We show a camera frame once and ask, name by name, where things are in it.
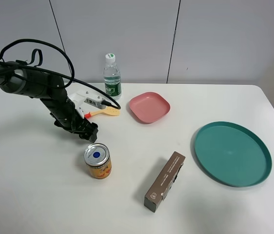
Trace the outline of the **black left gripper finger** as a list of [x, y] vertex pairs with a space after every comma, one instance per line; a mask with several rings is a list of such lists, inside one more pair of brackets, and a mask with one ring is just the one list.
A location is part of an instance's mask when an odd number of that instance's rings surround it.
[[96, 136], [98, 133], [98, 125], [96, 123], [90, 123], [90, 136]]

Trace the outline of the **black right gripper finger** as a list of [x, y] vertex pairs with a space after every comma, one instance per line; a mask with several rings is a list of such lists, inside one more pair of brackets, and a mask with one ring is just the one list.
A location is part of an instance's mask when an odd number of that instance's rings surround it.
[[79, 135], [81, 139], [87, 140], [91, 143], [95, 143], [95, 133], [82, 133]]

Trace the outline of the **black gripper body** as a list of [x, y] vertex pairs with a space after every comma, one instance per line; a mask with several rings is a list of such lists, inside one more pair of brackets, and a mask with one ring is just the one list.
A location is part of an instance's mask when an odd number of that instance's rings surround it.
[[67, 94], [59, 94], [54, 98], [42, 98], [41, 102], [55, 118], [56, 126], [74, 134], [91, 133], [91, 124], [81, 117]]

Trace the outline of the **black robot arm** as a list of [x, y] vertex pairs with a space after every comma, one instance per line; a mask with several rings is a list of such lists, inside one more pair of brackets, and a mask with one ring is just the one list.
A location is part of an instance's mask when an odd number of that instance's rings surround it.
[[97, 140], [98, 125], [78, 113], [61, 77], [21, 68], [16, 62], [0, 62], [0, 88], [6, 93], [40, 99], [55, 119], [55, 126], [91, 143]]

